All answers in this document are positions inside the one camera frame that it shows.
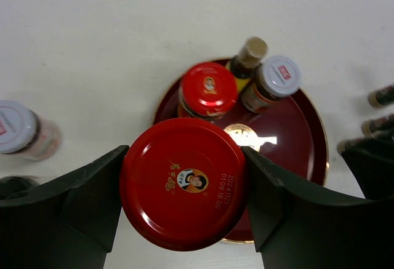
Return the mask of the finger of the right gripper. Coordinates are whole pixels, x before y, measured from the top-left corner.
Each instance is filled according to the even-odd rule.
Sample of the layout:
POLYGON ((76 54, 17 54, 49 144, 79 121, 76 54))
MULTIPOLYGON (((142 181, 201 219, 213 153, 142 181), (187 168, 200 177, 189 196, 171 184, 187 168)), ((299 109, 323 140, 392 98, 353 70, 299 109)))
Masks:
POLYGON ((384 199, 393 196, 393 140, 364 137, 344 140, 337 151, 356 178, 364 197, 384 199))

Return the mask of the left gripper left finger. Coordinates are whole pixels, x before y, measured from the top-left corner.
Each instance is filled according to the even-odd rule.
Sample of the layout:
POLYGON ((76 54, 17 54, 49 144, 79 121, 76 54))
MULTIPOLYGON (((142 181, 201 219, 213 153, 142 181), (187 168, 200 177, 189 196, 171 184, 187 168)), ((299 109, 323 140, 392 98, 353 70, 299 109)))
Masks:
POLYGON ((1 268, 103 268, 121 212, 121 145, 1 200, 1 268))

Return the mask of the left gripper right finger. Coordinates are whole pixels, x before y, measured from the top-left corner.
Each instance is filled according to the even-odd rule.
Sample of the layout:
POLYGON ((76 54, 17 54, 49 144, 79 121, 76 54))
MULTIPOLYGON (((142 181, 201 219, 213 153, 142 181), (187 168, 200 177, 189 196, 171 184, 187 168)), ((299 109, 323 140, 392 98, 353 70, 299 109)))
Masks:
POLYGON ((392 268, 393 196, 339 193, 242 149, 249 218, 265 268, 392 268))

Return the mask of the black cap white shaker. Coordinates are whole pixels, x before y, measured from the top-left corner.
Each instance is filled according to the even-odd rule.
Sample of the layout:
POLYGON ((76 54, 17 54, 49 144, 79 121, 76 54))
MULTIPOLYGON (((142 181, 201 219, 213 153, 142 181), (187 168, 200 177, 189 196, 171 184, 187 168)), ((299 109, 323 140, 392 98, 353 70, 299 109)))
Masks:
POLYGON ((1 200, 10 198, 21 191, 38 186, 39 183, 30 177, 8 176, 1 178, 1 200))

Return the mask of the red lid sauce jar back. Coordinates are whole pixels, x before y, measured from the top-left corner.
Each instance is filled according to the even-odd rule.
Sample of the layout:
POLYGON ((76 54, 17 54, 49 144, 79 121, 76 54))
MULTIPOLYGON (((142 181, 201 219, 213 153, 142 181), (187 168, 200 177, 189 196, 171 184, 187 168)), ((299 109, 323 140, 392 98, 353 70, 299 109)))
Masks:
POLYGON ((247 203, 246 159, 221 128, 195 118, 159 122, 129 148, 119 191, 132 226, 173 251, 226 237, 247 203))

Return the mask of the red lid sauce jar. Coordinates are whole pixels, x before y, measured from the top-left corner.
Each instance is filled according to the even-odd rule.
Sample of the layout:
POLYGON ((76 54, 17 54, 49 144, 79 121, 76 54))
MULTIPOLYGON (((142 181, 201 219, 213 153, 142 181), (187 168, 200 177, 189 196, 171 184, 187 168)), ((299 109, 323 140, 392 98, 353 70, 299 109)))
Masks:
POLYGON ((119 191, 132 226, 173 251, 226 237, 247 203, 246 159, 221 128, 195 118, 159 122, 129 148, 119 191))
POLYGON ((222 65, 203 62, 181 77, 179 102, 195 118, 212 121, 228 113, 238 99, 233 75, 222 65))

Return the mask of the yellow label oil bottle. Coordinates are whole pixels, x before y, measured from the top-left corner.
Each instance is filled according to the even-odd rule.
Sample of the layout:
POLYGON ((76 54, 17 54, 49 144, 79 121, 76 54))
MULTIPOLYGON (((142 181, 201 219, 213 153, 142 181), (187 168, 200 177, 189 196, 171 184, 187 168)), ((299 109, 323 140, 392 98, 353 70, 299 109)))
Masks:
POLYGON ((225 65, 233 75, 240 93, 251 81, 268 52, 267 43, 256 36, 246 39, 239 52, 225 65))

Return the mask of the red lid sauce jar front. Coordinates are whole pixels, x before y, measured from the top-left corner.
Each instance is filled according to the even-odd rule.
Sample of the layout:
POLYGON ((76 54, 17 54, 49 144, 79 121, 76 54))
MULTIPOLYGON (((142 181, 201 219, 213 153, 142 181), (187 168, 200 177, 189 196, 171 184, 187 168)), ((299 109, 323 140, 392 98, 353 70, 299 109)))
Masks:
POLYGON ((212 121, 228 113, 238 99, 233 75, 222 65, 203 62, 181 77, 179 102, 195 118, 212 121))

